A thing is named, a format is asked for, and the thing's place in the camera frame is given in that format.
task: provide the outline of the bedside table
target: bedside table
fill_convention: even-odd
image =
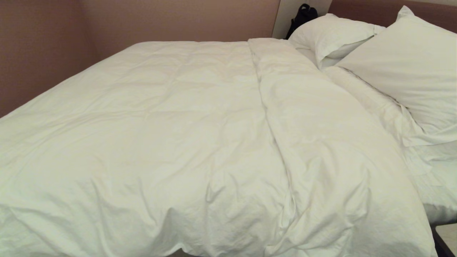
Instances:
[[[432,228],[432,234],[438,257],[456,257],[457,224],[436,226]]]

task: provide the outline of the pillow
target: pillow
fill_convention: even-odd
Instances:
[[[398,20],[337,66],[395,99],[405,146],[457,140],[457,34],[403,8]]]
[[[297,48],[297,51],[299,53],[303,54],[306,58],[308,58],[311,62],[313,62],[313,64],[317,67],[316,56],[314,55],[314,52],[311,49]],[[322,69],[334,66],[339,61],[341,61],[341,59],[332,59],[332,58],[325,57],[322,60]]]
[[[341,59],[383,29],[378,25],[327,14],[301,25],[289,40],[295,48],[313,50],[321,69],[325,57]]]

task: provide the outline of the pillowcase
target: pillowcase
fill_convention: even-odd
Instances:
[[[313,50],[318,68],[321,69],[325,57],[344,58],[383,29],[378,25],[327,14],[301,25],[292,33],[289,41],[295,48]]]
[[[457,34],[403,8],[398,20],[337,66],[395,99],[405,146],[457,140]]]
[[[299,53],[303,54],[306,58],[308,58],[311,62],[313,62],[313,64],[317,67],[316,56],[314,55],[314,52],[311,49],[297,48],[297,51]],[[332,58],[325,57],[322,60],[322,69],[334,66],[339,61],[341,61],[341,59],[332,59]]]

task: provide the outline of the bedding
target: bedding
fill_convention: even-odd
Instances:
[[[351,93],[402,147],[410,177],[418,188],[432,225],[457,222],[457,141],[410,146],[402,143],[402,126],[408,122],[394,99],[379,92],[353,73],[341,68],[324,70],[333,82]]]
[[[311,49],[318,68],[325,57],[342,59],[385,28],[378,25],[338,18],[333,14],[306,22],[289,38],[295,48]]]
[[[316,65],[316,67],[318,66],[317,61],[316,61],[316,55],[314,54],[314,52],[311,49],[297,48],[297,51],[299,53],[301,53],[302,55],[304,55],[306,58],[308,58],[311,62],[313,62],[313,64]],[[332,58],[325,57],[322,60],[322,65],[321,65],[320,69],[325,69],[327,67],[334,66],[339,61],[341,61],[341,59],[332,59]]]
[[[0,119],[0,256],[436,256],[400,153],[286,40],[136,44]]]
[[[405,146],[457,140],[457,34],[404,7],[393,25],[337,66],[400,104],[408,121],[402,130]]]

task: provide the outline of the white bed sheet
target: white bed sheet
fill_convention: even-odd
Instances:
[[[350,92],[364,108],[402,144],[404,115],[395,101],[375,88],[340,68],[331,67],[324,71],[336,84]],[[457,222],[457,157],[448,160],[433,160],[427,153],[433,146],[403,147],[421,200],[433,225]]]
[[[436,256],[399,152],[285,40],[137,44],[0,119],[0,256]]]

